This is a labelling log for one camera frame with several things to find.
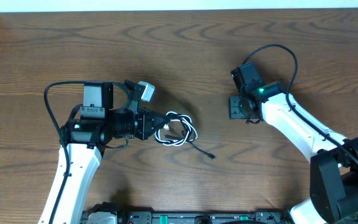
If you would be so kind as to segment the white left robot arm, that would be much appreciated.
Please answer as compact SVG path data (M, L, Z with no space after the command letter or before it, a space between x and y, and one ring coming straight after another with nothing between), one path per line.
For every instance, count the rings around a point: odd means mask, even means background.
M46 108L60 139L57 172L40 223L79 223L86 197L104 151L113 139L146 140L169 117L141 108L155 87L147 82L80 81L83 102L76 105L66 123L59 126Z

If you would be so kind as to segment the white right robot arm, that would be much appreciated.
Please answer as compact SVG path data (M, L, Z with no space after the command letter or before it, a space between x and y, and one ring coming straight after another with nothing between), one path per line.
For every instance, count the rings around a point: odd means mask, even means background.
M348 139L302 108L281 84L236 83L231 119L279 130L310 163L310 197L289 211L292 223L339 223L358 213L358 137Z

